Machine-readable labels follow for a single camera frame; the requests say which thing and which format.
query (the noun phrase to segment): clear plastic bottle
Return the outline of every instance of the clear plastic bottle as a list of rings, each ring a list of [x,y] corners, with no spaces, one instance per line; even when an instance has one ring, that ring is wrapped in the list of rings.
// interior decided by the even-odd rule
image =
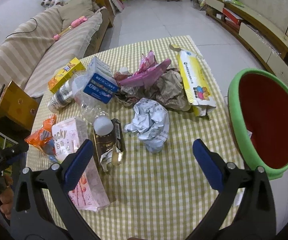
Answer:
[[[79,71],[72,78],[72,92],[75,102],[79,105],[82,117],[94,127],[97,135],[104,136],[113,130],[113,123],[106,112],[106,105],[96,98],[83,92],[90,80],[86,71]]]

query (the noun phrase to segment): white bottle cap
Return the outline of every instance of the white bottle cap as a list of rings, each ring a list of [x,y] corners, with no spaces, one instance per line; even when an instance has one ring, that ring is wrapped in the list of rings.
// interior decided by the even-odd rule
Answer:
[[[114,128],[112,121],[105,115],[99,116],[93,123],[97,135],[108,135]]]

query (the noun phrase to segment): screw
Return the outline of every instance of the screw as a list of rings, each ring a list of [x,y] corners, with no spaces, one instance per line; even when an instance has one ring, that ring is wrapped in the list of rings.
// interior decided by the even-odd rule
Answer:
[[[22,172],[23,172],[24,174],[28,173],[28,172],[29,172],[29,168],[28,168],[28,167],[24,168],[24,169],[22,170]]]
[[[265,171],[265,169],[262,167],[262,166],[258,166],[257,167],[257,170],[260,172],[260,173],[263,173]]]
[[[227,168],[229,168],[230,170],[234,170],[234,168],[236,168],[235,163],[229,162],[229,163],[227,163],[226,165],[227,165]]]
[[[54,164],[52,165],[52,170],[53,170],[53,171],[56,171],[56,170],[59,169],[59,167],[60,167],[60,165],[59,165],[58,163],[54,163]]]

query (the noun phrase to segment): cabinet drawer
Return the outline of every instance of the cabinet drawer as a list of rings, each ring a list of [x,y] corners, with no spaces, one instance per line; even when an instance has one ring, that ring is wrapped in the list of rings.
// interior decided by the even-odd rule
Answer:
[[[267,62],[271,55],[271,47],[246,24],[241,23],[239,35]]]
[[[224,4],[217,0],[206,0],[206,4],[215,8],[216,10],[223,12]]]
[[[288,86],[288,66],[276,53],[272,53],[267,61],[268,66],[285,85]]]

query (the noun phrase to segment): crumpled brown paper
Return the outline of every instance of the crumpled brown paper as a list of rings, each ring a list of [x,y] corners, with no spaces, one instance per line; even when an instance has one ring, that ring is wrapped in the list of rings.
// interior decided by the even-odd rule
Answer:
[[[115,73],[118,80],[122,75]],[[188,111],[191,106],[186,98],[182,77],[176,68],[169,68],[150,88],[144,87],[121,87],[121,92],[116,94],[117,100],[124,106],[133,107],[141,98],[148,98],[159,102],[166,108],[180,111]]]

